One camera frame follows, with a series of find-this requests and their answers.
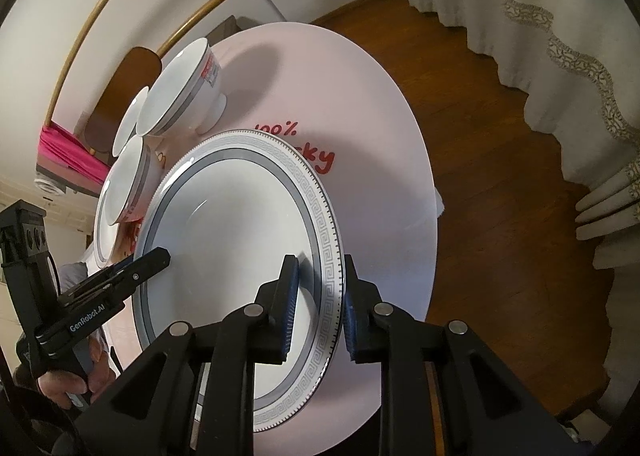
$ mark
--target table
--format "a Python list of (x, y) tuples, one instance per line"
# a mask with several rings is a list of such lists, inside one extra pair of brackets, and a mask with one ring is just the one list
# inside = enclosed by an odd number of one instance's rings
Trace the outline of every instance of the table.
[[(359, 276), (375, 282), (383, 299), (424, 318), (436, 260), (435, 190), (422, 135), (391, 77), (348, 39), (300, 23), (259, 26), (212, 49), (227, 107), (206, 135), (159, 146), (166, 169), (229, 129), (287, 140), (320, 175)], [(130, 300), (106, 329), (127, 366), (140, 353)], [(317, 454), (379, 406), (379, 367), (352, 364), (340, 338), (315, 395), (288, 422), (255, 434), (255, 453)]]

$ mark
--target pink fabric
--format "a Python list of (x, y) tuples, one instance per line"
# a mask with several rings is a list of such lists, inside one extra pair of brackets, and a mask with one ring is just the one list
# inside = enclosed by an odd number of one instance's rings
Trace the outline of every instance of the pink fabric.
[(91, 156), (76, 137), (54, 122), (40, 131), (38, 153), (100, 185), (104, 183), (109, 172), (107, 165)]

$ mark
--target wooden floor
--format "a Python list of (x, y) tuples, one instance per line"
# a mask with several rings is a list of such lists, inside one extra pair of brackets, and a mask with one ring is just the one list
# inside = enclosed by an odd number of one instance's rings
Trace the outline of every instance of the wooden floor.
[(324, 19), (369, 52), (414, 111), (446, 210), (428, 321), (465, 320), (552, 413), (606, 384), (612, 271), (575, 239), (586, 189), (562, 180), (560, 147), (524, 123), (527, 95), (501, 86), (407, 0), (370, 0)]

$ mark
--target silver bolt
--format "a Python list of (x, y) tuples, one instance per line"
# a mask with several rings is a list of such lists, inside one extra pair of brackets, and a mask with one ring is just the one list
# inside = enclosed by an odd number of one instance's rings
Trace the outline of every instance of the silver bolt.
[(394, 312), (394, 307), (391, 306), (388, 302), (379, 302), (377, 305), (373, 307), (373, 311), (378, 315), (391, 315)]
[(462, 321), (451, 321), (449, 323), (449, 331), (451, 331), (451, 333), (455, 333), (456, 335), (464, 335), (467, 330), (468, 327), (466, 326), (466, 323)]
[(244, 314), (247, 317), (258, 317), (258, 315), (260, 315), (263, 311), (264, 308), (259, 304), (256, 304), (255, 302), (252, 304), (247, 304), (244, 307)]
[(189, 331), (189, 325), (186, 322), (178, 321), (169, 326), (169, 333), (174, 337), (181, 337)]

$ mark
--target baseboard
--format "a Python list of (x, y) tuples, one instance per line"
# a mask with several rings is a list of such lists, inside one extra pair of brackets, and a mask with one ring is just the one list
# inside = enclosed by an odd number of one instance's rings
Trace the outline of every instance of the baseboard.
[(344, 14), (344, 13), (350, 11), (350, 10), (353, 10), (354, 8), (357, 8), (359, 6), (362, 6), (363, 4), (369, 3), (369, 1), (381, 1), (381, 0), (355, 0), (355, 1), (351, 1), (351, 3), (344, 4), (340, 8), (336, 8), (334, 11), (329, 12), (328, 14), (325, 14), (324, 16), (318, 17), (316, 20), (312, 21), (311, 24), (314, 24), (316, 26), (322, 26), (323, 24), (326, 24), (329, 20), (333, 19), (334, 17), (341, 16), (342, 14)]

